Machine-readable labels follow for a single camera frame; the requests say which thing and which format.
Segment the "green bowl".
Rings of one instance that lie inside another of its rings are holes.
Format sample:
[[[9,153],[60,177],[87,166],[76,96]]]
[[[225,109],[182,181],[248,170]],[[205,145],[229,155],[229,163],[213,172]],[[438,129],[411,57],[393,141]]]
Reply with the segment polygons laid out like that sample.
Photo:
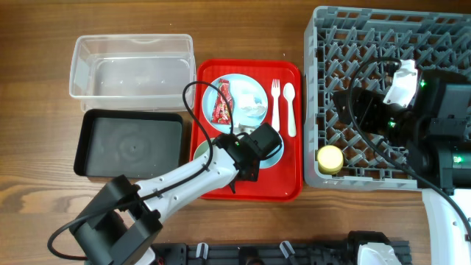
[[[195,150],[193,159],[197,159],[199,156],[205,154],[209,150],[209,144],[214,140],[211,138],[210,141],[204,140]]]

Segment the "red snack wrapper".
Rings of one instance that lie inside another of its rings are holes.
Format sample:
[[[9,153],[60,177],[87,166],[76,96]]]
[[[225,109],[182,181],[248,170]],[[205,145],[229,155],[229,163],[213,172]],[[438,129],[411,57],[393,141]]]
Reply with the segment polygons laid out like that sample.
[[[216,102],[213,108],[211,121],[216,124],[230,124],[229,110],[233,111],[233,98],[230,93],[230,81],[218,79],[217,88],[222,92],[225,99],[216,93]]]

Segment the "white tissue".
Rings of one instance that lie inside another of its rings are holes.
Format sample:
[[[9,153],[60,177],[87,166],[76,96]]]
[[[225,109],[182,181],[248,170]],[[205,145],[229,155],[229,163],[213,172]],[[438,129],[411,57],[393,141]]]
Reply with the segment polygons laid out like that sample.
[[[260,117],[268,109],[266,93],[261,89],[242,91],[236,96],[235,102],[238,110],[250,118]]]

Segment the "light blue plate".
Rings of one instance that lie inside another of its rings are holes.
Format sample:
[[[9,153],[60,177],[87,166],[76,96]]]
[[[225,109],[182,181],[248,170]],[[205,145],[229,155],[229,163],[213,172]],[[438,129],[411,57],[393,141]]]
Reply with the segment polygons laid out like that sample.
[[[262,124],[269,109],[268,98],[263,87],[255,79],[243,74],[225,74],[212,81],[212,85],[219,87],[222,80],[229,82],[235,130],[239,125],[257,127]],[[213,109],[218,96],[216,90],[207,87],[202,96],[202,112],[213,128],[222,133],[228,133],[230,124],[212,122]]]

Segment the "yellow cup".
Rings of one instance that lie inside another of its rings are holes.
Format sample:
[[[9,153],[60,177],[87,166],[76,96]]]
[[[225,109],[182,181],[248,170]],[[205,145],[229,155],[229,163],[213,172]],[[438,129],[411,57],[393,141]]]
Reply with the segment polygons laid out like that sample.
[[[322,174],[337,174],[344,164],[343,152],[337,146],[333,145],[320,148],[317,152],[316,159],[319,171]]]

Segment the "light blue bowl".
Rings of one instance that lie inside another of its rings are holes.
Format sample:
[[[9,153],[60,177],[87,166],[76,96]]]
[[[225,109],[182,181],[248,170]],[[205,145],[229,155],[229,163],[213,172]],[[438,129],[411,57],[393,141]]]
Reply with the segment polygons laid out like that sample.
[[[260,162],[260,169],[268,169],[276,165],[283,156],[284,143],[283,137],[280,135],[281,144],[269,153],[268,158]]]

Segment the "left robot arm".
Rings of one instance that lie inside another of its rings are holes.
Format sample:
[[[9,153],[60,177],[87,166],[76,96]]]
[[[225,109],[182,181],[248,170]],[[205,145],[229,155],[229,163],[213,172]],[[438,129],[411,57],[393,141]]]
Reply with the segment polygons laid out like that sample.
[[[236,178],[250,179],[282,140],[264,123],[251,134],[220,134],[191,162],[135,184],[124,176],[107,183],[78,216],[71,234],[91,265],[152,264],[151,246],[179,209]]]

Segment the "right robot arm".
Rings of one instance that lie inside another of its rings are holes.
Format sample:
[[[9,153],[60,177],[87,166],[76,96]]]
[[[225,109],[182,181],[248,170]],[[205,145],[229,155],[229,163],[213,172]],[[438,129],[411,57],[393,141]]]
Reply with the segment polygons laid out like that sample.
[[[470,263],[470,81],[443,70],[397,70],[382,95],[361,87],[337,91],[342,123],[408,150],[406,163],[438,189],[422,187],[433,264]]]

